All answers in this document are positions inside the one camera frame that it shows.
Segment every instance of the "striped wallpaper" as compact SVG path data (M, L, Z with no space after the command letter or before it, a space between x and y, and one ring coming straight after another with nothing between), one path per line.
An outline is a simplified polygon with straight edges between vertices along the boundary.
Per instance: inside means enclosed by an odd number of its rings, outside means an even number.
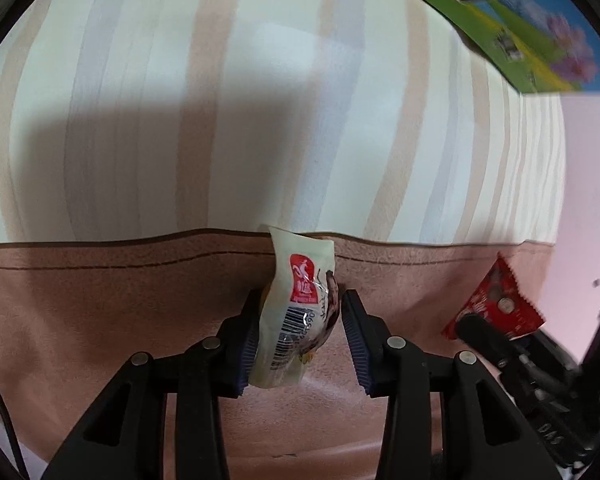
M0 47L0 242L552 243L563 187L558 96L421 0L36 0Z

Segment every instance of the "red candy wrapper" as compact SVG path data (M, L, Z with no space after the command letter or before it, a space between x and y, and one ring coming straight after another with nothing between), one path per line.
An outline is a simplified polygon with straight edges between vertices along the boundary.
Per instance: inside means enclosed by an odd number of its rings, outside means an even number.
M442 334L449 339L458 338L456 322L465 314L480 314L509 338L534 332L544 323L534 306L520 295L516 277L500 254L478 288Z

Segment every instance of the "poster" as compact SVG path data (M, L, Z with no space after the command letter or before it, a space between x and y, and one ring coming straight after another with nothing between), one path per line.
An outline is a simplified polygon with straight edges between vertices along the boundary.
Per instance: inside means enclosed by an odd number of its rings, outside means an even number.
M425 0L521 92L600 92L600 37L571 0Z

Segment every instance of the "wall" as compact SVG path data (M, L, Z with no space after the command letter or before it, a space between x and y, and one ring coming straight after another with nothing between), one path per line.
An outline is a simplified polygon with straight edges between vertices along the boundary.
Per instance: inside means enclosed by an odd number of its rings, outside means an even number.
M581 359L600 310L600 95L563 96L566 187L539 302L545 329Z

